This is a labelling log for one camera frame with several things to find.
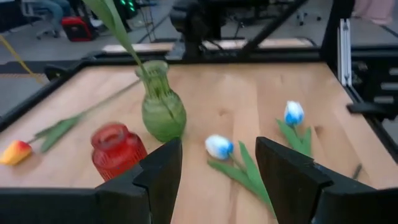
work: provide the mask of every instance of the flower head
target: flower head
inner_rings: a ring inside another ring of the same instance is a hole
[[[13,166],[32,153],[32,147],[23,141],[13,141],[0,156],[0,164]]]
[[[290,126],[299,125],[304,120],[304,110],[299,102],[288,101],[285,109],[285,123]]]
[[[212,135],[205,141],[206,150],[216,159],[228,159],[234,150],[232,142],[223,136]]]

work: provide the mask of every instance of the red bag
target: red bag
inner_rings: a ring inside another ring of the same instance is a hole
[[[91,41],[98,36],[91,24],[87,24],[82,17],[65,17],[62,19],[62,27],[72,42]]]

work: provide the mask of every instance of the floor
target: floor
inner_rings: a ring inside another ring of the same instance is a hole
[[[154,16],[154,24],[157,27],[153,33],[148,36],[147,29],[142,27],[134,29],[129,33],[132,43],[150,42],[154,38],[177,38],[180,34],[174,29],[168,17],[171,5],[174,0],[158,0],[158,6],[151,7]],[[326,22],[330,13],[332,0],[309,0],[301,10],[308,12],[304,26],[298,26],[295,16],[278,28],[271,37],[289,38],[306,37],[320,45],[323,39]],[[149,8],[144,10],[147,16]],[[380,27],[370,22],[359,19],[351,20],[351,42],[353,45],[395,45],[398,44],[398,6],[394,9],[396,16],[395,22]],[[322,16],[321,21],[316,21],[316,15]],[[130,24],[136,24],[143,21],[142,14],[130,21]],[[238,37],[254,37],[267,21],[262,24],[244,27],[239,30]],[[43,28],[43,23],[36,22],[33,27],[25,26],[23,29],[16,29],[12,33],[6,33],[7,41],[14,47],[15,51],[25,61],[53,61],[53,60],[78,60],[84,55],[101,50],[104,46],[117,44],[115,38],[110,35],[103,35],[92,42],[69,42],[65,37],[52,39],[50,37],[42,40],[36,40],[35,33]],[[236,30],[235,22],[228,22],[222,28],[224,37],[232,37]],[[37,91],[41,85],[35,82],[33,78],[21,78],[21,75],[14,75],[12,72],[4,72],[1,65],[10,61],[15,61],[5,47],[0,47],[0,90],[3,92],[0,98],[0,115],[7,113],[11,108],[18,105],[33,92]],[[391,133],[397,133],[398,124],[386,122],[385,127]]]

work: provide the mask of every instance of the person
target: person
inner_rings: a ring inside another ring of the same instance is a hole
[[[55,37],[59,37],[62,30],[62,18],[71,16],[68,0],[38,0],[38,4],[52,13]]]
[[[353,17],[387,25],[392,22],[394,4],[395,0],[355,0]]]

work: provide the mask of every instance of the yellow cable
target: yellow cable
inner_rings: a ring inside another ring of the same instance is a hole
[[[27,73],[34,79],[36,79],[36,81],[39,84],[44,85],[45,82],[43,81],[43,79],[41,79],[40,76],[38,76],[38,74],[33,73],[25,64],[25,62],[21,59],[21,57],[17,54],[17,52],[15,52],[15,50],[11,47],[11,45],[8,43],[8,41],[2,36],[0,35],[0,40],[1,42],[4,44],[4,46],[6,46],[6,48],[11,52],[11,54],[17,59],[17,61],[20,63],[20,65],[27,71]]]

